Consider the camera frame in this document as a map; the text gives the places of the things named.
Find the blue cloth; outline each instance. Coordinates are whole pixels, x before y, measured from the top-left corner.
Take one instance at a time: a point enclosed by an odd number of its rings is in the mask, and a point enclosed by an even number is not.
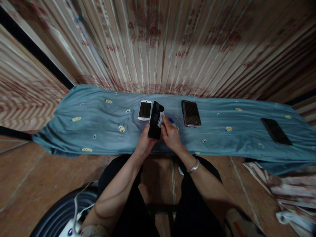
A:
[[[192,154],[253,158],[263,161],[260,165],[273,175],[316,163],[316,132],[288,105],[245,99],[128,94],[90,85],[73,87],[59,104],[54,118],[33,135],[33,141],[52,154],[72,158],[83,153],[131,154],[146,125],[137,119],[141,100],[157,101],[164,106],[165,116],[174,120],[182,143]],[[197,103],[202,126],[184,126],[182,100]],[[261,118],[276,120],[293,146],[276,144]],[[171,150],[159,141],[152,152]]]

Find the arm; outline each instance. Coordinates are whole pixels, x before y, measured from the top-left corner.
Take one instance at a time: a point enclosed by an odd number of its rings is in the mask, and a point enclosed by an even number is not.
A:
[[[177,154],[187,170],[192,169],[196,164],[196,158],[181,143],[178,130],[165,117],[163,121],[165,126],[161,126],[161,131],[166,145]],[[223,226],[227,211],[236,207],[232,196],[202,164],[190,175],[206,205]]]
[[[125,165],[105,188],[94,207],[84,220],[81,229],[89,225],[102,225],[110,236],[116,225],[134,180],[144,159],[157,140],[148,138],[149,124],[146,125],[139,143]]]

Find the black tire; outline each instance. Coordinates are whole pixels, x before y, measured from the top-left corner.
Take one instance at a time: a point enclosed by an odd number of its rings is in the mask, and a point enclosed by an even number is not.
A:
[[[84,187],[76,189],[59,199],[41,218],[30,237],[59,236],[68,221],[73,218],[75,214],[74,198],[83,189]],[[77,197],[78,212],[94,204],[97,194],[98,187],[87,187],[87,189]]]

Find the shoe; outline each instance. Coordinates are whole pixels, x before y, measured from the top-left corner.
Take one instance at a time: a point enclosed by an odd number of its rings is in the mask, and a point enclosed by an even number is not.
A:
[[[178,170],[179,170],[180,174],[184,176],[184,173],[183,173],[182,170],[180,169],[180,166],[178,167]]]

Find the striped curtain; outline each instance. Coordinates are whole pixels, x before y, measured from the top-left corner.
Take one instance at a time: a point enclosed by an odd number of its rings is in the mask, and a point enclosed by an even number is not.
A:
[[[0,126],[41,129],[68,93],[52,73],[0,25]]]
[[[1,0],[0,5],[74,84],[274,102],[316,88],[312,0]]]
[[[77,11],[120,91],[266,100],[310,82],[314,1],[78,0]]]
[[[293,109],[316,130],[316,95],[293,105]]]

